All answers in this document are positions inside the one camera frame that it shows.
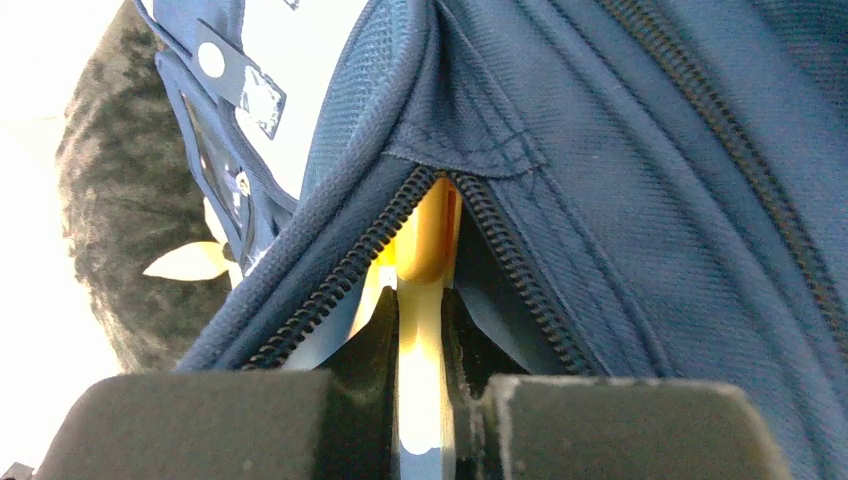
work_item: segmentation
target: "blue fabric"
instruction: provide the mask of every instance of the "blue fabric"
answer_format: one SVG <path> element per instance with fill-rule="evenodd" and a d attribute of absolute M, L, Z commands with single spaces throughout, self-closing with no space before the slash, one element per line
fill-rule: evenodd
<path fill-rule="evenodd" d="M 198 0 L 185 12 L 237 37 L 236 3 Z M 173 5 L 157 18 L 190 45 Z M 785 187 L 844 303 L 845 2 L 651 5 Z M 232 125 L 223 122 L 228 145 L 254 158 Z M 603 373 L 738 385 L 797 478 L 848 477 L 848 369 L 802 272 L 704 119 L 589 0 L 372 0 L 331 83 L 303 201 L 179 370 L 243 363 L 416 165 L 486 183 Z M 273 192 L 261 162 L 253 168 L 260 190 Z M 472 313 L 491 311 L 496 292 L 457 275 Z M 350 315 L 339 312 L 319 327 L 330 343 Z M 501 315 L 474 321 L 523 332 Z M 521 355 L 538 348 L 522 335 L 493 338 L 534 373 L 552 373 L 548 359 Z"/>

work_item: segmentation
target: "backpack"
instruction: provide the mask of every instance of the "backpack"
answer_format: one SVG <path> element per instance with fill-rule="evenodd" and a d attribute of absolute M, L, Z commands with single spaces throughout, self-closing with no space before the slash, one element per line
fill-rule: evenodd
<path fill-rule="evenodd" d="M 341 3 L 309 70 L 317 0 L 137 0 L 245 271 L 178 371 L 319 365 L 446 178 L 452 287 L 521 368 L 730 383 L 848 476 L 843 0 Z"/>

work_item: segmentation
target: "open zipper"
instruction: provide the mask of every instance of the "open zipper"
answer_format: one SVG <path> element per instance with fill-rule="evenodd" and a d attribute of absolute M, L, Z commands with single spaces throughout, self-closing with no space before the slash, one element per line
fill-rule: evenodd
<path fill-rule="evenodd" d="M 397 234 L 436 180 L 444 175 L 444 172 L 429 167 L 417 167 L 374 224 L 360 237 L 332 273 L 285 325 L 250 357 L 242 369 L 282 367 L 291 353 L 305 340 L 305 336 L 322 322 L 338 301 L 366 274 L 371 262 Z M 542 335 L 550 343 L 565 371 L 573 375 L 600 373 L 591 355 L 567 328 L 569 323 L 563 321 L 565 317 L 545 294 L 486 188 L 473 176 L 451 174 L 450 177 L 468 202 L 492 253 L 529 311 L 537 319 Z"/>
<path fill-rule="evenodd" d="M 833 280 L 789 195 L 757 151 L 727 103 L 709 83 L 705 69 L 684 50 L 673 24 L 645 0 L 598 0 L 672 79 L 730 154 L 777 227 L 826 319 L 843 360 L 848 362 L 845 308 Z"/>

